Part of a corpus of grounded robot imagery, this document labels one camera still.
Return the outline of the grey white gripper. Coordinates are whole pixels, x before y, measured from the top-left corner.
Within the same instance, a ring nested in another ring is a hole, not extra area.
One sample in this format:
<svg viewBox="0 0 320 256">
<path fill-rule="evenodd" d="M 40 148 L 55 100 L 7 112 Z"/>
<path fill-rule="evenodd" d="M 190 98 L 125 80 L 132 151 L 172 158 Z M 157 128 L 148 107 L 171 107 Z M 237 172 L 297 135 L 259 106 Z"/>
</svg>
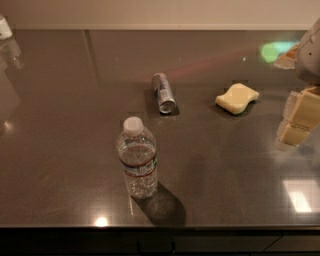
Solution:
<svg viewBox="0 0 320 256">
<path fill-rule="evenodd" d="M 294 44 L 277 58 L 274 66 L 284 70 L 295 68 L 300 80 L 307 84 L 320 84 L 320 18 L 303 35 L 299 44 Z M 289 151 L 298 147 L 319 124 L 320 87 L 291 91 L 276 133 L 276 148 Z"/>
</svg>

